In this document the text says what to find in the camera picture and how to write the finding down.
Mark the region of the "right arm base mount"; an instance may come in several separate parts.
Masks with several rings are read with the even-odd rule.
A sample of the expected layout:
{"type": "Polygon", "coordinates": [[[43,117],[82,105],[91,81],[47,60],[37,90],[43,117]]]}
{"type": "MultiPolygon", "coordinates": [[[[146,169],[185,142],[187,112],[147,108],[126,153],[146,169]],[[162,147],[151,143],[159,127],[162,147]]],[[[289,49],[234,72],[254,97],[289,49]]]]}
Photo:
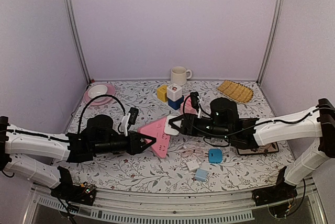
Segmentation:
{"type": "Polygon", "coordinates": [[[297,196],[296,185],[293,186],[285,182],[286,169],[285,166],[279,171],[275,185],[252,191],[252,199],[256,206],[288,200],[297,196]]]}

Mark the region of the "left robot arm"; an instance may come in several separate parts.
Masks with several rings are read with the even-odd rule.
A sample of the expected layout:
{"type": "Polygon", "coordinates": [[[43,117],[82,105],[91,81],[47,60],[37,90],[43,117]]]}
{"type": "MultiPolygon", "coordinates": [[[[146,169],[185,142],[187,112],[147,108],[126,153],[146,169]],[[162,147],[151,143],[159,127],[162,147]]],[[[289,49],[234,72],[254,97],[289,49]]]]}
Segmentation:
{"type": "Polygon", "coordinates": [[[29,132],[1,117],[1,170],[23,175],[48,188],[57,188],[67,200],[73,200],[78,190],[73,185],[70,172],[63,167],[41,163],[33,156],[53,158],[68,163],[91,161],[101,153],[142,153],[156,143],[156,138],[135,131],[117,133],[113,120],[98,115],[87,121],[80,133],[47,134],[29,132]]]}

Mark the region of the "white charger with cable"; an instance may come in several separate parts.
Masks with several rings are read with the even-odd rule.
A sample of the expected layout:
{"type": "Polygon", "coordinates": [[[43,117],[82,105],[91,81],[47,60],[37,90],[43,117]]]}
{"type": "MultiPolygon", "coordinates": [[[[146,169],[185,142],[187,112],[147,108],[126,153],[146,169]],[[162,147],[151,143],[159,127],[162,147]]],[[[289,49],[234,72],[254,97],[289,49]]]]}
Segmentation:
{"type": "Polygon", "coordinates": [[[180,152],[182,171],[194,172],[206,161],[208,151],[200,147],[183,146],[180,152]]]}

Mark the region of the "blue plug adapter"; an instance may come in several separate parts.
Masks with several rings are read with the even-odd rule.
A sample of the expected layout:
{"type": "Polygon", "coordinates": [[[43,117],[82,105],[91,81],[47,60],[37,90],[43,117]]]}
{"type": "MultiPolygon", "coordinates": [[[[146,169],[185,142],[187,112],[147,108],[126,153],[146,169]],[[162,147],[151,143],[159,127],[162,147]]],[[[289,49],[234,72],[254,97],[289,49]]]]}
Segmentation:
{"type": "Polygon", "coordinates": [[[208,150],[208,162],[211,164],[219,164],[223,161],[223,154],[221,149],[208,150]]]}

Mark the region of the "white plug adapter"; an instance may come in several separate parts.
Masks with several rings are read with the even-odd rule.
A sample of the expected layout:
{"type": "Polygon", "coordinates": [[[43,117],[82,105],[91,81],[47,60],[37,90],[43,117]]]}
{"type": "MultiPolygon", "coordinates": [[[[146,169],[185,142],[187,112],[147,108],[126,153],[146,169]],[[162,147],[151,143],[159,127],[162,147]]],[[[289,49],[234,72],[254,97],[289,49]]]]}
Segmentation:
{"type": "Polygon", "coordinates": [[[171,136],[177,136],[180,133],[179,129],[180,129],[181,123],[182,123],[181,119],[173,122],[173,124],[176,125],[177,129],[172,128],[172,126],[169,124],[170,119],[175,119],[177,117],[178,117],[177,115],[168,115],[166,117],[166,121],[165,121],[165,125],[164,125],[164,133],[165,134],[171,135],[171,136]]]}

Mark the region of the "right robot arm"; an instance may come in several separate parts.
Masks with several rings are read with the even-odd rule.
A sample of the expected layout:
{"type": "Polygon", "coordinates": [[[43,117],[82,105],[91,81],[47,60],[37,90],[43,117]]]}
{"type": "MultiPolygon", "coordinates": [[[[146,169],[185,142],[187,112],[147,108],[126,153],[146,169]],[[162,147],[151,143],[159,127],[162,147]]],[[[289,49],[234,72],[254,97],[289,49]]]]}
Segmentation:
{"type": "Polygon", "coordinates": [[[312,145],[291,165],[284,167],[271,188],[275,201],[283,200],[305,176],[334,158],[334,107],[325,98],[298,113],[274,118],[241,118],[237,104],[226,98],[210,103],[210,116],[183,113],[168,121],[187,136],[217,138],[241,149],[256,149],[270,143],[314,138],[312,145]]]}

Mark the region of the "pink power strip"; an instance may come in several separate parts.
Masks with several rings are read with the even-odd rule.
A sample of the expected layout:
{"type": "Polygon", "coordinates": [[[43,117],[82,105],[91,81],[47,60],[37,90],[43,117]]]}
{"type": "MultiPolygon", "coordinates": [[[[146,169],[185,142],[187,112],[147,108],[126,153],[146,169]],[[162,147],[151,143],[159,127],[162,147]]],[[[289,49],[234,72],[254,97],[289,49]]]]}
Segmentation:
{"type": "Polygon", "coordinates": [[[153,153],[159,158],[166,158],[170,135],[164,132],[166,117],[139,127],[138,132],[156,138],[156,143],[151,146],[153,153]]]}

